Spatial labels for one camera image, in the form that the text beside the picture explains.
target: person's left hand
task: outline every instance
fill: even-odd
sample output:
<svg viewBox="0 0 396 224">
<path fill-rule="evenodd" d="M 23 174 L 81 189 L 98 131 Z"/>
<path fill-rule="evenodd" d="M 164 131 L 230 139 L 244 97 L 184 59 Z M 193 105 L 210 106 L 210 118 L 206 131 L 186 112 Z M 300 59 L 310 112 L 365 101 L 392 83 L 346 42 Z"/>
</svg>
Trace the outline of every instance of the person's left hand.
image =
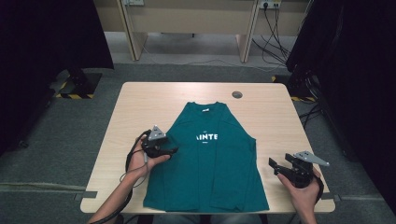
<svg viewBox="0 0 396 224">
<path fill-rule="evenodd" d="M 146 138 L 143 135 L 134 148 L 134 155 L 129 163 L 128 173 L 134 173 L 137 177 L 145 176 L 156 164 L 169 160 L 169 155 L 160 156 L 157 158 L 148 158 L 147 164 L 145 164 L 145 155 L 142 149 L 143 140 Z"/>
</svg>

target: person's right hand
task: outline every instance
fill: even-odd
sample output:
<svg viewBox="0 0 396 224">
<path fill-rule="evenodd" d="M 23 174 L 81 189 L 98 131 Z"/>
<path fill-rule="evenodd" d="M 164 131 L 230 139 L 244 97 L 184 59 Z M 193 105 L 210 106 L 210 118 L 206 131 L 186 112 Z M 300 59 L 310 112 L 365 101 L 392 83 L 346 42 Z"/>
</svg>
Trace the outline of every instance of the person's right hand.
<svg viewBox="0 0 396 224">
<path fill-rule="evenodd" d="M 314 174 L 320 177 L 320 172 L 314 167 Z M 291 202 L 305 224 L 317 223 L 314 214 L 315 204 L 317 202 L 319 185 L 315 178 L 304 189 L 295 188 L 292 183 L 282 174 L 278 174 L 280 182 L 289 190 Z"/>
</svg>

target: wooden table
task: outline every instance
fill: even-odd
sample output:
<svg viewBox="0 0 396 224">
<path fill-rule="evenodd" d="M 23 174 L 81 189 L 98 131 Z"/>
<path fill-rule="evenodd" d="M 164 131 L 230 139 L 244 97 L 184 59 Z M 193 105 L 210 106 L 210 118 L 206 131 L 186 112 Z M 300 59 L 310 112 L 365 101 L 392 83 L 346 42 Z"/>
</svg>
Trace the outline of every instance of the wooden table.
<svg viewBox="0 0 396 224">
<path fill-rule="evenodd" d="M 240 91 L 242 98 L 234 98 L 234 91 Z M 270 210 L 262 212 L 293 213 L 290 195 L 274 175 L 268 159 L 271 157 L 278 164 L 291 167 L 284 159 L 285 153 L 312 152 L 312 148 L 285 86 L 273 83 L 125 83 L 86 189 L 97 194 L 95 198 L 84 198 L 81 210 L 96 212 L 120 183 L 126 155 L 138 135 L 154 124 L 167 132 L 187 102 L 212 104 L 216 101 L 227 104 L 247 133 L 257 140 L 257 164 L 270 206 Z M 324 192 L 329 192 L 322 179 Z M 146 180 L 134 189 L 134 196 L 124 213 L 163 212 L 143 207 L 147 183 Z M 328 213 L 334 208 L 333 199 L 320 200 L 316 212 Z"/>
</svg>

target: electrical socket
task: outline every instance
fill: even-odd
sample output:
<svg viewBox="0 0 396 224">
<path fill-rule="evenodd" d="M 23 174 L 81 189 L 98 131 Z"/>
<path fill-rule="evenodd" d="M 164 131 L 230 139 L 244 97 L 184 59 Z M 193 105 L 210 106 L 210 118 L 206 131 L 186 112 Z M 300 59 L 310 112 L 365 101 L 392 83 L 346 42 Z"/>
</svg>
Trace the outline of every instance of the electrical socket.
<svg viewBox="0 0 396 224">
<path fill-rule="evenodd" d="M 123 4 L 125 6 L 144 6 L 145 2 L 144 0 L 122 0 Z"/>
<path fill-rule="evenodd" d="M 282 3 L 282 0 L 262 0 L 260 2 L 260 8 L 264 8 L 264 4 L 268 4 L 268 8 L 280 8 L 280 4 Z"/>
</svg>

